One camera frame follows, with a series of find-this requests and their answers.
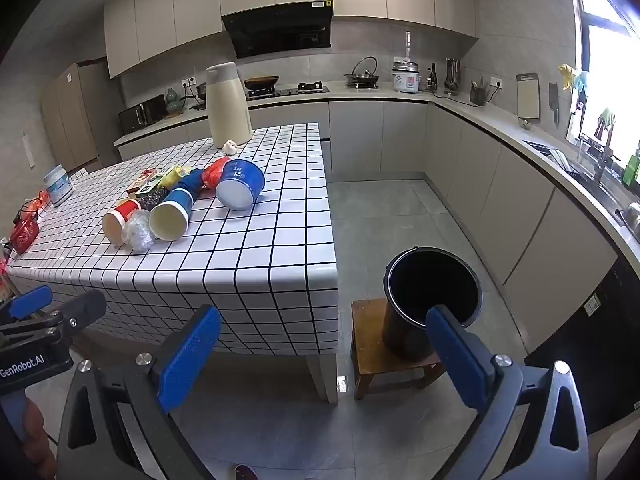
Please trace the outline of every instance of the floor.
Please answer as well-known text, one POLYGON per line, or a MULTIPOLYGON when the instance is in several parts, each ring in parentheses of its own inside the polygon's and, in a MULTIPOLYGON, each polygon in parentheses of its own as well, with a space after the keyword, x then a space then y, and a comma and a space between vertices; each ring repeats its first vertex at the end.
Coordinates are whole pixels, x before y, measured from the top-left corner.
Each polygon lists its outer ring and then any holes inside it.
MULTIPOLYGON (((476 412, 462 404, 445 374, 425 390, 408 388, 353 399, 351 302, 384 296, 386 264, 412 246, 435 246, 465 260, 478 274, 483 304, 470 327, 493 352, 521 361, 526 355, 510 314, 480 259, 455 220, 423 181, 329 184, 338 261, 343 348, 338 374, 348 391, 337 406, 319 402, 308 374, 203 373, 175 413, 178 426, 218 480, 236 463, 262 480, 429 479, 460 441, 476 412)), ((376 384, 412 377, 396 374, 376 384)), ((57 435, 70 378, 32 386, 47 430, 57 435)), ((523 411, 517 410, 485 477, 508 457, 523 411)), ((153 468, 148 473, 162 475, 153 468)))

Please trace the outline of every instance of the black grid pattern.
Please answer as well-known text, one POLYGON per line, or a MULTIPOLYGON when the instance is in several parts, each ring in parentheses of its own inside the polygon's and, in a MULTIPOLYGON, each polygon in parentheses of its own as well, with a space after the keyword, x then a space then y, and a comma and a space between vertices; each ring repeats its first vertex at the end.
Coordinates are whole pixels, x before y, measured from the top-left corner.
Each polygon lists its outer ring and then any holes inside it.
POLYGON ((79 172, 29 250, 12 254, 10 279, 21 293, 46 283, 52 306, 98 288, 108 311, 92 328, 121 338, 162 342, 212 303, 224 320, 218 351, 336 353, 337 269, 317 123, 258 129, 241 146, 239 156, 266 176, 251 210, 231 211, 206 191, 175 242, 134 253, 104 237, 102 216, 141 170, 204 168, 222 156, 203 139, 79 172))

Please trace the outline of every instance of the wooden stool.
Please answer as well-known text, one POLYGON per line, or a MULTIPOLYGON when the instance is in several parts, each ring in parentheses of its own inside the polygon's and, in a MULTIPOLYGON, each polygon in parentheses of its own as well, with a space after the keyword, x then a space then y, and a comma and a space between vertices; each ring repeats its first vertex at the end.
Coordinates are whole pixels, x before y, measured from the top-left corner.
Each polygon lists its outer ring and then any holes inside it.
MULTIPOLYGON (((356 399, 361 399, 367 394, 371 380, 376 374, 422 368, 424 378, 420 380, 418 387, 425 388, 445 371, 435 352, 422 361, 411 362, 399 358, 386 348, 382 342, 385 310, 386 298, 351 303, 351 315, 353 316, 351 360, 356 379, 356 399)), ((396 384, 396 387, 411 384, 415 384, 415 381, 405 381, 396 384)))

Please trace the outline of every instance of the white thermos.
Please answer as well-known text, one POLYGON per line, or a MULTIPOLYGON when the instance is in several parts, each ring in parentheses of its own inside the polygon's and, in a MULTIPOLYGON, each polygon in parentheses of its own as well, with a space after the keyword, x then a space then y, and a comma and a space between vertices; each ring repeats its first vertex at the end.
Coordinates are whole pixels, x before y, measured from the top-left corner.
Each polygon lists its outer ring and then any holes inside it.
POLYGON ((228 140, 244 144, 254 134, 234 62, 207 68, 207 117, 213 145, 217 148, 222 148, 228 140))

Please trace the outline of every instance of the blue paper cup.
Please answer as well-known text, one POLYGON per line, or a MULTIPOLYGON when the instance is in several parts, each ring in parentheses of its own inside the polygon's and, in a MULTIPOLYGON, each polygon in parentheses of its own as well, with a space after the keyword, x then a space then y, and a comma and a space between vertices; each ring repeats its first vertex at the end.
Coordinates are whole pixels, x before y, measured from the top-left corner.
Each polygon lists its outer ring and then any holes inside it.
POLYGON ((216 196, 229 209, 249 209, 264 189, 264 173, 254 163, 235 158, 225 164, 216 196))
POLYGON ((189 227, 193 196, 186 189, 174 189, 149 213, 151 232, 165 242, 180 238, 189 227))

